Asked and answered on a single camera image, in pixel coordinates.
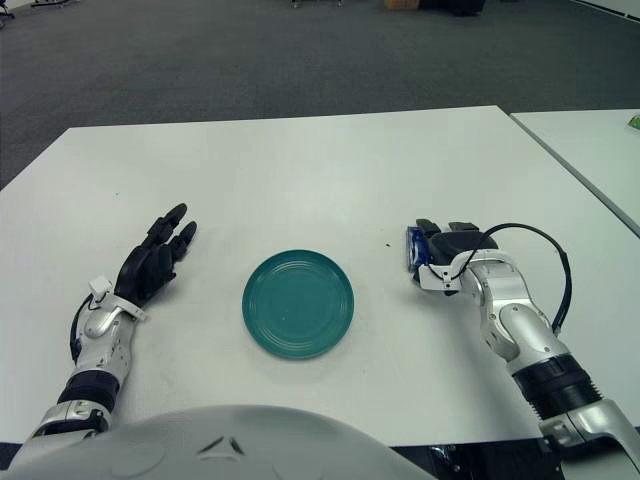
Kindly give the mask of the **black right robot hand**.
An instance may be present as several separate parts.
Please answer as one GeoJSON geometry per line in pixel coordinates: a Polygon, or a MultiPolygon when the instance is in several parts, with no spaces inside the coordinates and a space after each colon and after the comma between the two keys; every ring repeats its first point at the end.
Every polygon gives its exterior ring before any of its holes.
{"type": "Polygon", "coordinates": [[[442,231],[428,219],[417,219],[414,226],[406,230],[407,265],[415,283],[419,282],[421,265],[449,265],[460,253],[480,249],[497,249],[491,238],[481,239],[483,233],[469,222],[450,222],[449,229],[442,231]]]}

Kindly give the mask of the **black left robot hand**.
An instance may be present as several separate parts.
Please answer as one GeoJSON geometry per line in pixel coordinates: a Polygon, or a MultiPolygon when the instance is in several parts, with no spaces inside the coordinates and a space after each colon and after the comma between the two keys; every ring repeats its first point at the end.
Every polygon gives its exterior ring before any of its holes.
{"type": "Polygon", "coordinates": [[[121,266],[116,296],[142,308],[175,278],[175,264],[184,259],[197,231],[197,223],[190,221],[179,233],[174,232],[187,209],[180,203],[153,222],[121,266]]]}

